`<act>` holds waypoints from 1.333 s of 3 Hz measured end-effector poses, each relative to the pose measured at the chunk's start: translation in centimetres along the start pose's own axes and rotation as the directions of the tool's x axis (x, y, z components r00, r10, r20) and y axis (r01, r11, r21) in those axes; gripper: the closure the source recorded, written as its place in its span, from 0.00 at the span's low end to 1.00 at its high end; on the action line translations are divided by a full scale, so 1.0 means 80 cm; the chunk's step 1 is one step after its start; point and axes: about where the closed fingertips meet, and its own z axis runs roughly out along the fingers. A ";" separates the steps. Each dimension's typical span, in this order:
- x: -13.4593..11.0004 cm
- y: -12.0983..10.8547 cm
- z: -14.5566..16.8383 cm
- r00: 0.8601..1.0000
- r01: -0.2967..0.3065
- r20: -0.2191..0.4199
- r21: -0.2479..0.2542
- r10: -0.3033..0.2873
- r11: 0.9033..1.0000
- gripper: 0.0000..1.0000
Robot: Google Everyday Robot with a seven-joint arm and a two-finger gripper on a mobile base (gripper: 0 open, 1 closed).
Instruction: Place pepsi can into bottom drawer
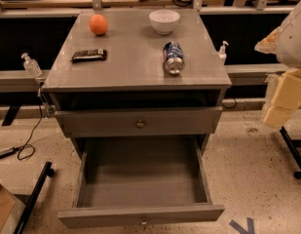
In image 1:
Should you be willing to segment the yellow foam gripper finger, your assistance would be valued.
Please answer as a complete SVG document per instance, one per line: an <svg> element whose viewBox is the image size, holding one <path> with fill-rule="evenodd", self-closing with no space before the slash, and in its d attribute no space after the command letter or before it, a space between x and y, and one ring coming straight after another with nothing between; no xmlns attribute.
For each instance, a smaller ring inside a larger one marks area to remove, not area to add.
<svg viewBox="0 0 301 234"><path fill-rule="evenodd" d="M280 129L301 106L301 69L289 68L278 78L263 124Z"/></svg>
<svg viewBox="0 0 301 234"><path fill-rule="evenodd" d="M276 52L280 29L275 28L268 36L259 41L254 50L263 54L274 54Z"/></svg>

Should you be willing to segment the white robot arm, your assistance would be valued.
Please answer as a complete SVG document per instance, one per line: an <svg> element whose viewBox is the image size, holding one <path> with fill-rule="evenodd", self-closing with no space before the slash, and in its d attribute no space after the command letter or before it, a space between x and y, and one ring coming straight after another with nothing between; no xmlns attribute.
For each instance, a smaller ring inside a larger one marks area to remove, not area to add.
<svg viewBox="0 0 301 234"><path fill-rule="evenodd" d="M278 78L278 85L267 106L263 123L279 129L301 106L301 0L267 37L259 41L254 50L275 54L277 61L287 70Z"/></svg>

